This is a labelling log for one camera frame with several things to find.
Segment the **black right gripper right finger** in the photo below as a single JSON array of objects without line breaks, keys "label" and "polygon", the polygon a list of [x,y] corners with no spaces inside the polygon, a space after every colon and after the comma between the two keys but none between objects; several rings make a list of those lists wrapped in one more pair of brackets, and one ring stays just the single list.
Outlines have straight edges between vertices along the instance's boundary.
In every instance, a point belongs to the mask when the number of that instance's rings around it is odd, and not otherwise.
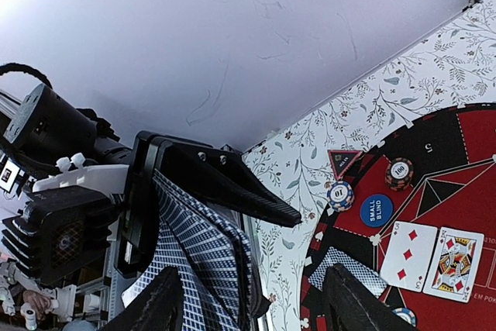
[{"label": "black right gripper right finger", "polygon": [[329,267],[322,286],[328,330],[413,330],[366,289],[342,264]]}]

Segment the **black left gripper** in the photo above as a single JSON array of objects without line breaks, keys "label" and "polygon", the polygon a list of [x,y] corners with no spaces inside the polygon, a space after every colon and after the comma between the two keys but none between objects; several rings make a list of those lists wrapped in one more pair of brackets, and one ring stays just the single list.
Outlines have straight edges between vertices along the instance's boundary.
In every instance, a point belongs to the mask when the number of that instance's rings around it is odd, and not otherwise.
[{"label": "black left gripper", "polygon": [[135,137],[119,220],[114,268],[126,279],[150,265],[159,233],[154,173],[159,171],[201,202],[278,226],[301,223],[301,213],[269,191],[231,151],[207,143],[141,131]]}]

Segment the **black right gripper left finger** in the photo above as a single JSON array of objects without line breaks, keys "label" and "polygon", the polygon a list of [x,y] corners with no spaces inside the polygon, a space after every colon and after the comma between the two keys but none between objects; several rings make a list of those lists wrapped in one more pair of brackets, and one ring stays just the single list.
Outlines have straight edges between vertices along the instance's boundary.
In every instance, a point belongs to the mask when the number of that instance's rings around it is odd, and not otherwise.
[{"label": "black right gripper left finger", "polygon": [[146,288],[108,322],[103,331],[181,330],[184,291],[176,267],[165,267]]}]

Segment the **blue playing card deck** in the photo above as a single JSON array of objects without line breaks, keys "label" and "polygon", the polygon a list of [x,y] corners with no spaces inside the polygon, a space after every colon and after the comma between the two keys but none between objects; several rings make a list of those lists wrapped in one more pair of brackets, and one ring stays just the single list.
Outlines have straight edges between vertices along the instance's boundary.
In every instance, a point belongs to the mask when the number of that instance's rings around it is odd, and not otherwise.
[{"label": "blue playing card deck", "polygon": [[157,246],[148,268],[122,293],[129,306],[165,267],[178,270],[183,330],[248,330],[252,255],[246,234],[159,171]]}]

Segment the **blue small blind button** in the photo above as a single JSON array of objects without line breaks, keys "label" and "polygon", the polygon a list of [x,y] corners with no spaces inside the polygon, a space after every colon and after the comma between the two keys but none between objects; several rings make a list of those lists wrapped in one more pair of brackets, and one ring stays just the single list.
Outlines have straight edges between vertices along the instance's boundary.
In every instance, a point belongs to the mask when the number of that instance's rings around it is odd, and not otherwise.
[{"label": "blue small blind button", "polygon": [[392,217],[394,205],[392,200],[383,194],[367,197],[360,207],[360,219],[369,227],[384,226]]}]

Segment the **king of diamonds card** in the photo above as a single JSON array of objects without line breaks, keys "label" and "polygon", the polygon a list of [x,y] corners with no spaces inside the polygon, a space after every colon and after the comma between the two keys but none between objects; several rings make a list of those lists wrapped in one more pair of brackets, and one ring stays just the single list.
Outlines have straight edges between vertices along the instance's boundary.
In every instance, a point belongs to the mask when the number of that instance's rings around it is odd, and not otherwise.
[{"label": "king of diamonds card", "polygon": [[483,245],[483,233],[441,227],[422,293],[468,303]]}]

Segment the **red black chip stack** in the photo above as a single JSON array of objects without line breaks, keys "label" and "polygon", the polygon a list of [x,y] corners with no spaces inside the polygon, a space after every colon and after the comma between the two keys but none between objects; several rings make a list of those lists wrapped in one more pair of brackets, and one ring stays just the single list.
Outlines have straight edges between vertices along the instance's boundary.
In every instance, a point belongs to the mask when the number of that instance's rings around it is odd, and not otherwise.
[{"label": "red black chip stack", "polygon": [[413,174],[413,163],[405,157],[397,157],[387,166],[384,180],[391,190],[401,191],[410,185]]}]

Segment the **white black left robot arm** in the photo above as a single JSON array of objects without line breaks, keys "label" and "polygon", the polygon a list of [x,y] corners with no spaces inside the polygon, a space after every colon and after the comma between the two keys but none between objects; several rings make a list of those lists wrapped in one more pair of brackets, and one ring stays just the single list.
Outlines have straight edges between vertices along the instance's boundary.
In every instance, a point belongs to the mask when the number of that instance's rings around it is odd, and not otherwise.
[{"label": "white black left robot arm", "polygon": [[1,116],[1,148],[32,176],[55,175],[53,163],[76,153],[97,165],[125,165],[124,218],[119,227],[116,268],[125,277],[144,271],[157,245],[158,203],[152,178],[159,171],[200,202],[284,227],[301,223],[301,213],[269,191],[230,147],[149,131],[132,148],[121,144],[109,122],[92,109],[76,109],[62,99],[48,78],[25,64],[8,63],[1,73],[19,72],[40,81],[13,116]]}]

